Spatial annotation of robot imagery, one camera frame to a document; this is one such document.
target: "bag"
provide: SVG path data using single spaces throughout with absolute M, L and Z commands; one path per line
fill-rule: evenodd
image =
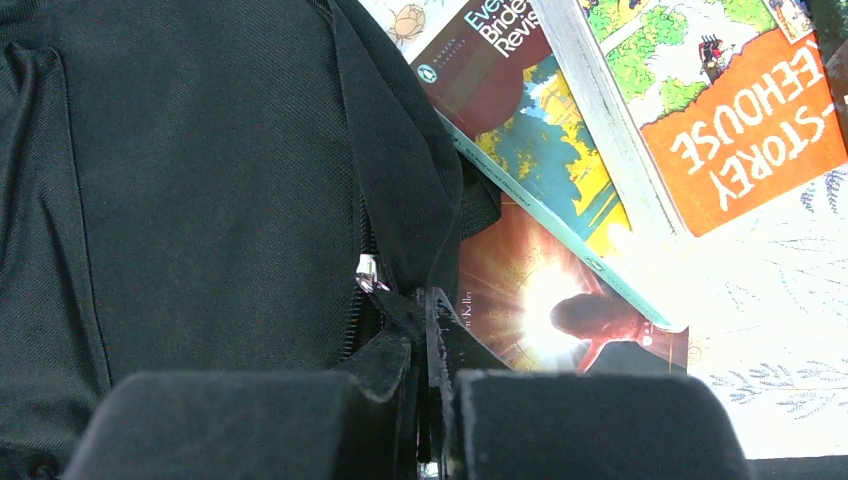
M 355 0 L 17 0 L 0 25 L 0 478 L 61 472 L 135 372 L 338 365 L 382 323 L 358 265 L 454 298 L 497 218 Z

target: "thick book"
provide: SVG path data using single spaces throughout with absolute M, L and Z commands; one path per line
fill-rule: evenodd
M 848 158 L 802 4 L 534 1 L 622 198 L 696 237 Z
M 657 212 L 625 214 L 529 2 L 361 2 L 401 48 L 457 149 L 658 326 L 685 328 L 604 260 L 613 226 L 653 223 Z
M 686 371 L 688 330 L 649 322 L 509 197 L 460 249 L 457 314 L 516 370 Z
M 816 41 L 842 127 L 842 140 L 848 144 L 848 2 L 798 2 L 811 14 L 816 27 Z

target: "zipper pull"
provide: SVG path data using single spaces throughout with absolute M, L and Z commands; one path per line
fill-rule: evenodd
M 365 293 L 374 293 L 374 290 L 389 290 L 389 287 L 381 281 L 383 273 L 376 255 L 363 253 L 359 256 L 359 265 L 356 267 L 356 283 Z

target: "backpack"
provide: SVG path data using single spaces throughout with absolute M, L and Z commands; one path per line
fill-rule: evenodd
M 136 372 L 339 365 L 363 288 L 454 299 L 498 217 L 356 0 L 14 0 L 0 36 L 0 478 Z

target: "orange label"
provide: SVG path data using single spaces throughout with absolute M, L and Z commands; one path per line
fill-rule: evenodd
M 642 127 L 694 235 L 845 163 L 813 41 L 790 46 L 780 30 L 757 37 L 685 110 Z

